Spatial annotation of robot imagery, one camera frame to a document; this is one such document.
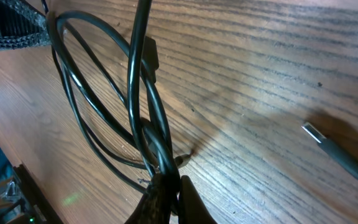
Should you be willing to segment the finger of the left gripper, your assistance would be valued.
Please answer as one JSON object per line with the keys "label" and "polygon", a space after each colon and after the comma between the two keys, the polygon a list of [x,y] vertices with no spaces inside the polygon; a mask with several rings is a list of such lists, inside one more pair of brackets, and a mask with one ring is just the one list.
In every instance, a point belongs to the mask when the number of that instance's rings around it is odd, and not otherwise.
{"label": "finger of the left gripper", "polygon": [[46,18],[24,0],[0,0],[0,50],[50,45]]}

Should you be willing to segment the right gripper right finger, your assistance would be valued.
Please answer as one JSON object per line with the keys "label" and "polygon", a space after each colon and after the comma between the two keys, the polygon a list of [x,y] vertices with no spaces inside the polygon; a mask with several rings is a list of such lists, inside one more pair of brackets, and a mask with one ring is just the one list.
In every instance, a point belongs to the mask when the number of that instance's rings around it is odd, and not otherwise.
{"label": "right gripper right finger", "polygon": [[208,212],[191,179],[187,175],[183,175],[180,183],[179,224],[217,224]]}

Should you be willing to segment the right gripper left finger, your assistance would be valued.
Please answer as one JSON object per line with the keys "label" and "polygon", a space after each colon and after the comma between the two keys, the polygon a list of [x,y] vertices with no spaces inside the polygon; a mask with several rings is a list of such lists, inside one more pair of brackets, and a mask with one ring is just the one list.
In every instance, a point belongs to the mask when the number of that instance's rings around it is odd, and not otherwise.
{"label": "right gripper left finger", "polygon": [[174,193],[169,178],[155,174],[125,224],[168,224]]}

